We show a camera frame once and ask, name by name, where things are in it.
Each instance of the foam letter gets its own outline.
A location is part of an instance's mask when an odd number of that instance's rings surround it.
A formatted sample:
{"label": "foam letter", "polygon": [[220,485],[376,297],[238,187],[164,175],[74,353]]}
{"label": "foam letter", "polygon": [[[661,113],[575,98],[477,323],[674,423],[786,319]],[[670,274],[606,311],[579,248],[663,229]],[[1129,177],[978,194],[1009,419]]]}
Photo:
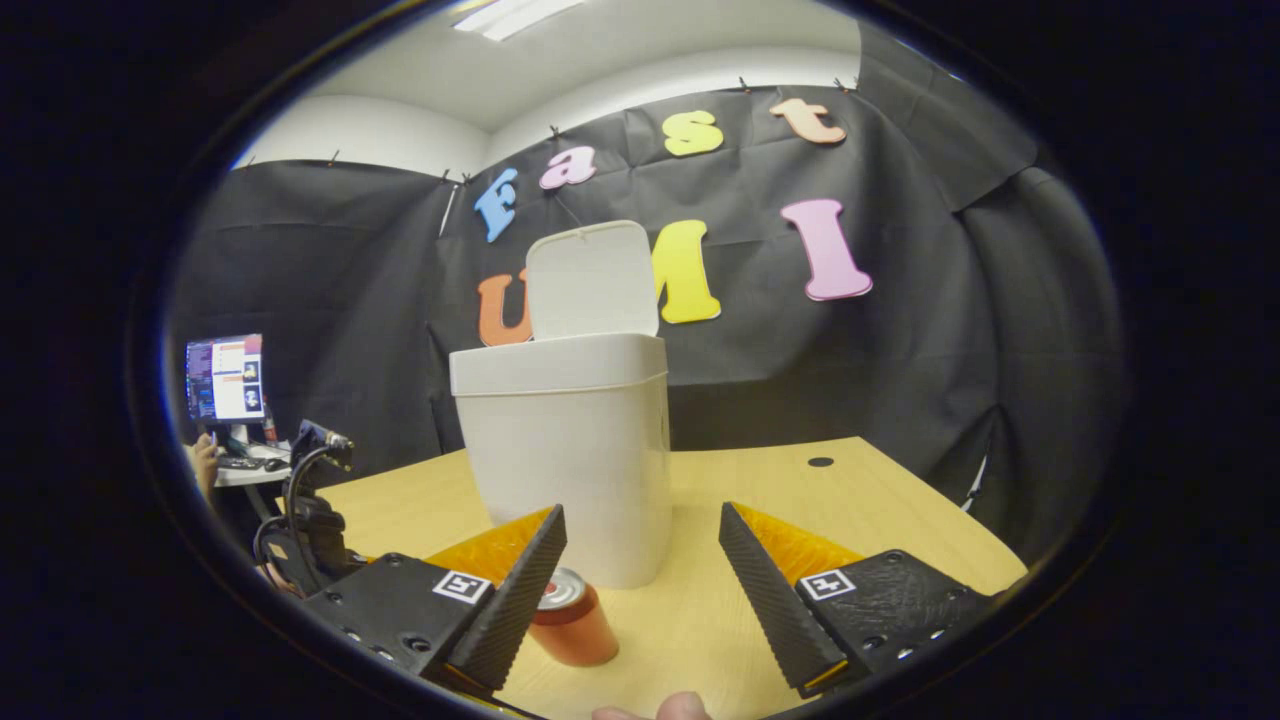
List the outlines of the foam letter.
{"label": "foam letter", "polygon": [[513,328],[502,324],[502,304],[507,297],[511,275],[485,278],[476,288],[480,293],[480,342],[493,347],[525,342],[534,337],[534,323],[529,318],[529,283],[525,279],[527,272],[527,269],[520,270],[520,282],[525,283],[525,316]]}
{"label": "foam letter", "polygon": [[774,115],[782,115],[791,123],[791,129],[809,142],[840,142],[845,140],[845,131],[822,124],[818,115],[826,115],[827,108],[822,105],[805,105],[804,100],[792,97],[769,108]]}
{"label": "foam letter", "polygon": [[516,188],[511,187],[513,179],[516,179],[516,168],[507,168],[476,200],[475,209],[480,210],[484,224],[489,227],[489,234],[485,236],[486,242],[498,240],[498,234],[507,229],[512,218],[516,217],[516,211],[508,209],[516,202]]}
{"label": "foam letter", "polygon": [[594,158],[594,147],[586,145],[570,147],[552,158],[550,163],[547,163],[550,169],[543,173],[543,178],[538,181],[538,184],[543,190],[556,190],[564,183],[577,184],[586,182],[595,174],[595,165],[591,164]]}
{"label": "foam letter", "polygon": [[809,255],[813,277],[804,286],[804,293],[813,300],[852,297],[872,290],[872,277],[854,264],[836,222],[842,209],[835,200],[805,200],[782,209],[782,217],[800,231],[804,251]]}
{"label": "foam letter", "polygon": [[667,304],[662,319],[668,323],[692,323],[719,316],[719,300],[707,287],[703,266],[703,236],[707,223],[680,220],[662,228],[653,243],[653,281],[658,297],[667,286]]}
{"label": "foam letter", "polygon": [[672,155],[692,155],[716,150],[724,142],[724,133],[714,126],[716,115],[707,110],[676,113],[662,123],[667,150]]}

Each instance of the black curtain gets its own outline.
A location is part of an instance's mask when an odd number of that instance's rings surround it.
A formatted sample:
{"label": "black curtain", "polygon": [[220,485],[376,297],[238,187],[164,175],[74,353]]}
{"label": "black curtain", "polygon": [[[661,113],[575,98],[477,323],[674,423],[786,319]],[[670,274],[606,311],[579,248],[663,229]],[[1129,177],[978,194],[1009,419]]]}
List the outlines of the black curtain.
{"label": "black curtain", "polygon": [[[855,92],[704,92],[598,118],[479,173],[452,204],[452,183],[403,170],[236,170],[197,224],[175,328],[183,341],[264,332],[282,430],[305,416],[346,432],[360,477],[462,447],[447,356],[481,346],[480,281],[518,275],[534,241],[572,227],[631,219],[653,241],[701,220],[722,314],[662,323],[672,446],[856,434],[956,502],[984,466],[974,515],[1034,560],[1078,516],[1125,402],[1101,243],[1037,141],[977,91],[873,32],[863,61]],[[824,105],[847,137],[796,136],[769,114],[788,97]],[[710,111],[724,142],[672,156],[662,123],[691,110]],[[595,149],[596,174],[541,190],[548,160],[579,145]],[[489,243],[472,206],[507,168],[515,219]],[[815,302],[778,211],[827,197],[876,284]],[[508,287],[507,324],[522,291]]]}

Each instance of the ceiling light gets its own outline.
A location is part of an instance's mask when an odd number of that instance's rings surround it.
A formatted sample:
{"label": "ceiling light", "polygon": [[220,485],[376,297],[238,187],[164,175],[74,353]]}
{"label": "ceiling light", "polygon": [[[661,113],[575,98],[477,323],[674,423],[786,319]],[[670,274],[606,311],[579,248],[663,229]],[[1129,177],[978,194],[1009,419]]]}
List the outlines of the ceiling light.
{"label": "ceiling light", "polygon": [[453,27],[463,32],[479,32],[489,40],[506,40],[582,3],[584,0],[498,0],[471,13]]}

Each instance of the white trash can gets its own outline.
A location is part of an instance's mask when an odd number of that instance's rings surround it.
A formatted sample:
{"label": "white trash can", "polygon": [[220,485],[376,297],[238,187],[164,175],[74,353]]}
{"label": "white trash can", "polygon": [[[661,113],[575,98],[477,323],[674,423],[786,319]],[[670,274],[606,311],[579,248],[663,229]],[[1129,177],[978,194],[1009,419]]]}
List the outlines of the white trash can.
{"label": "white trash can", "polygon": [[649,240],[613,222],[527,254],[534,340],[449,355],[476,487],[495,525],[564,506],[561,564],[634,588],[671,536],[667,355]]}

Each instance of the ceiling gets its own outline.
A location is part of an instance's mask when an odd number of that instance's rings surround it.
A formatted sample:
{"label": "ceiling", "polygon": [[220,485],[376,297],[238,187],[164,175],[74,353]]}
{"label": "ceiling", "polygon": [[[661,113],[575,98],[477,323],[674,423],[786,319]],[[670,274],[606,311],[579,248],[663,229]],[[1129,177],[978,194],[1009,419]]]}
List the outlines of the ceiling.
{"label": "ceiling", "polygon": [[575,87],[658,60],[724,47],[856,53],[859,45],[856,20],[813,0],[586,0],[502,42],[453,29],[465,15],[425,18],[310,95],[398,100],[492,133]]}

